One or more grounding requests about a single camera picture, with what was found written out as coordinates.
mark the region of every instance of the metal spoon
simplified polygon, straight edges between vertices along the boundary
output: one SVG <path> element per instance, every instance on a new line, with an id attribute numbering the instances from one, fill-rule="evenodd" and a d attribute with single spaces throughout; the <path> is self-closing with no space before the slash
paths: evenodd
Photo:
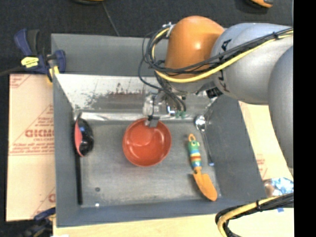
<path id="1" fill-rule="evenodd" d="M 206 139 L 206 134 L 205 134 L 205 130 L 206 130 L 206 119 L 204 117 L 204 115 L 198 115 L 195 120 L 194 120 L 194 124 L 196 125 L 196 128 L 201 132 L 202 137 L 203 137 L 203 142 L 204 142 L 204 146 L 207 152 L 207 159 L 208 159 L 208 165 L 209 166 L 214 166 L 214 162 L 211 158 L 211 151 L 209 149 L 208 143 L 207 143 L 207 139 Z"/>

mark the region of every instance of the cardboard sheet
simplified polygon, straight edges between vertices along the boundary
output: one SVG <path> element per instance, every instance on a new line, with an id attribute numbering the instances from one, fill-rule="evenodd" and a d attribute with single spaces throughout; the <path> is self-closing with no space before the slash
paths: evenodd
<path id="1" fill-rule="evenodd" d="M 52 83 L 14 74 L 9 87 L 6 220 L 28 220 L 55 206 Z"/>
<path id="2" fill-rule="evenodd" d="M 269 107 L 239 102 L 262 180 L 293 180 L 275 135 Z"/>

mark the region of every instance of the blue clamp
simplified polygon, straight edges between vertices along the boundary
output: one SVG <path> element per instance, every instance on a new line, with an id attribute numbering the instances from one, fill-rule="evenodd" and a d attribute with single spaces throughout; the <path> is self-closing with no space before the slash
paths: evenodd
<path id="1" fill-rule="evenodd" d="M 57 50 L 54 54 L 47 57 L 40 54 L 37 47 L 38 35 L 39 30 L 28 31 L 24 28 L 14 35 L 14 41 L 25 56 L 21 60 L 24 70 L 32 74 L 45 74 L 52 81 L 52 69 L 48 61 L 55 60 L 54 63 L 58 67 L 58 72 L 64 73 L 66 70 L 66 55 L 63 50 Z"/>

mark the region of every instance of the toy shovel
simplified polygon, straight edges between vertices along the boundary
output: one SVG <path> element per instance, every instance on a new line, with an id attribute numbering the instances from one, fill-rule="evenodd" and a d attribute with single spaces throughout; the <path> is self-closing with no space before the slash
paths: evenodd
<path id="1" fill-rule="evenodd" d="M 201 155 L 199 152 L 199 142 L 196 141 L 195 136 L 191 133 L 189 139 L 189 152 L 191 166 L 194 170 L 193 176 L 200 191 L 209 200 L 215 201 L 217 199 L 217 191 L 208 174 L 202 174 Z"/>

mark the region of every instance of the wire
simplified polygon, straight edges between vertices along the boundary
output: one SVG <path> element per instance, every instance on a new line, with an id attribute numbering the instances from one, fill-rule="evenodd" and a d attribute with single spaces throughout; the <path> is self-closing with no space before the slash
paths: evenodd
<path id="1" fill-rule="evenodd" d="M 170 28 L 171 27 L 169 26 L 160 29 L 150 38 L 144 56 L 146 57 L 146 62 L 150 64 L 149 68 L 154 68 L 160 77 L 165 80 L 177 83 L 193 82 L 208 77 L 231 65 L 233 62 L 236 62 L 245 55 L 255 51 L 265 44 L 268 44 L 276 39 L 281 39 L 293 35 L 293 28 L 281 30 L 277 33 L 273 32 L 271 34 L 245 42 L 199 63 L 179 69 L 172 69 L 160 66 L 160 64 L 164 63 L 164 61 L 157 61 L 155 59 L 155 46 L 169 32 Z M 207 64 L 210 65 L 208 69 L 197 71 L 197 69 Z M 174 76 L 179 74 L 195 74 L 197 76 L 188 79 L 174 78 Z"/>
<path id="2" fill-rule="evenodd" d="M 157 71 L 157 74 L 160 77 L 162 77 L 163 79 L 165 79 L 165 80 L 168 80 L 168 81 L 171 81 L 171 82 L 178 82 L 178 83 L 186 83 L 186 82 L 193 82 L 193 81 L 201 80 L 201 79 L 203 79 L 205 77 L 209 77 L 210 75 L 212 75 L 212 74 L 214 74 L 214 73 L 216 73 L 216 72 L 228 67 L 232 63 L 234 63 L 234 62 L 238 61 L 239 59 L 241 59 L 242 57 L 246 56 L 247 54 L 257 50 L 258 48 L 260 48 L 263 45 L 268 44 L 268 43 L 270 43 L 272 41 L 273 41 L 273 39 L 271 39 L 269 41 L 266 41 L 265 43 L 255 47 L 253 49 L 250 49 L 250 50 L 248 50 L 248 51 L 246 51 L 246 52 L 244 52 L 244 53 L 242 53 L 242 54 L 240 54 L 238 56 L 235 56 L 234 58 L 232 58 L 229 61 L 223 63 L 222 65 L 218 66 L 217 68 L 212 69 L 212 70 L 210 70 L 208 72 L 205 72 L 205 73 L 203 73 L 201 75 L 198 75 L 198 76 L 195 76 L 195 77 L 185 78 L 185 79 L 178 79 L 178 78 L 172 78 L 172 77 L 166 76 L 165 74 L 163 74 L 163 73 L 161 73 L 159 71 Z"/>
<path id="3" fill-rule="evenodd" d="M 108 17 L 108 19 L 109 19 L 109 21 L 110 21 L 110 24 L 112 25 L 112 27 L 113 27 L 115 33 L 117 34 L 118 37 L 120 37 L 119 32 L 118 32 L 117 28 L 115 27 L 115 24 L 114 24 L 114 22 L 112 21 L 112 18 L 111 18 L 110 14 L 109 14 L 109 12 L 108 12 L 106 6 L 105 6 L 105 1 L 102 2 L 102 5 L 103 5 L 103 8 L 104 8 L 104 10 L 105 10 L 105 13 L 107 14 L 107 17 Z"/>
<path id="4" fill-rule="evenodd" d="M 158 87 L 158 86 L 155 86 L 153 84 L 150 84 L 149 82 L 145 81 L 142 78 L 142 76 L 141 76 L 141 68 L 142 68 L 143 62 L 144 62 L 144 58 L 142 58 L 139 66 L 138 66 L 138 77 L 139 77 L 140 81 L 142 81 L 144 84 L 146 84 L 149 87 L 155 88 L 157 90 L 162 90 L 163 92 L 165 92 L 167 95 L 169 95 L 177 103 L 178 108 L 185 112 L 186 111 L 186 104 L 176 94 L 172 93 L 171 91 L 167 90 L 164 87 Z"/>
<path id="5" fill-rule="evenodd" d="M 20 73 L 20 72 L 25 72 L 24 68 L 15 67 L 15 68 L 0 72 L 0 77 L 5 76 L 5 75 L 9 75 L 11 73 Z"/>
<path id="6" fill-rule="evenodd" d="M 215 217 L 215 223 L 217 224 L 217 228 L 223 237 L 238 237 L 238 235 L 231 232 L 228 228 L 229 220 L 237 219 L 256 212 L 285 207 L 293 202 L 294 193 L 290 193 L 257 200 L 256 202 L 242 206 L 234 206 L 219 212 Z"/>

